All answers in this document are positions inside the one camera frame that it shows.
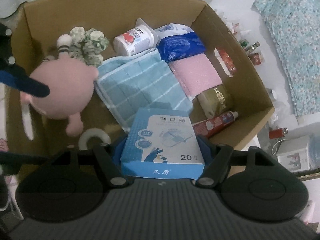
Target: pink package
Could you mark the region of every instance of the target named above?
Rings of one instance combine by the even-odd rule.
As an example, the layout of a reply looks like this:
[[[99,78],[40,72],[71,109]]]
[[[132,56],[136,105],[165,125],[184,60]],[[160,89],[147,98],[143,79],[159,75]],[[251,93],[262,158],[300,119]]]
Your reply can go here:
[[[170,62],[168,65],[190,98],[222,84],[217,71],[203,53]]]

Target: blue robotic arm part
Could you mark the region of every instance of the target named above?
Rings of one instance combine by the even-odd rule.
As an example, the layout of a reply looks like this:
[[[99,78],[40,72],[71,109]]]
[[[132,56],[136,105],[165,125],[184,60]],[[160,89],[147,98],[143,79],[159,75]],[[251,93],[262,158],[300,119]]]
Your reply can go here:
[[[28,77],[25,70],[15,63],[11,49],[12,31],[0,23],[0,82],[35,97],[49,95],[49,87]]]

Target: blue and white box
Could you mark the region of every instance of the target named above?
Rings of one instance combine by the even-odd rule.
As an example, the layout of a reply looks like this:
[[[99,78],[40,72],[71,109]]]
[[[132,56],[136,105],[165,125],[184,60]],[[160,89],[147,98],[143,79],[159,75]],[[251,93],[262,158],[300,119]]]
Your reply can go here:
[[[198,179],[204,160],[188,113],[140,108],[121,156],[122,174]]]

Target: blue checkered cloth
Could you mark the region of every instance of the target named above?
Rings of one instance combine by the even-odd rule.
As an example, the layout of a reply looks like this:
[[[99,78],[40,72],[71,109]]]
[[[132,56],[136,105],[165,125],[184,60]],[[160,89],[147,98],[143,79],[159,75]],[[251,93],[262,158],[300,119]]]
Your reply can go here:
[[[140,107],[182,110],[192,102],[158,49],[130,57],[113,57],[98,67],[95,90],[124,131],[129,131]]]

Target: pink plush toy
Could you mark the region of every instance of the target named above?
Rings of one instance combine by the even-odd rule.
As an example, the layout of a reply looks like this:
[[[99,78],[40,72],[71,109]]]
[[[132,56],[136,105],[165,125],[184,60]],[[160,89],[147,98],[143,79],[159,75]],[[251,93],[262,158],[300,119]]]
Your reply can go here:
[[[82,133],[80,112],[92,97],[93,81],[99,72],[95,67],[69,57],[71,41],[70,35],[60,36],[57,41],[59,59],[47,56],[30,75],[46,84],[50,94],[45,98],[36,98],[21,92],[20,97],[21,103],[31,104],[38,113],[50,119],[68,119],[66,133],[75,137]]]

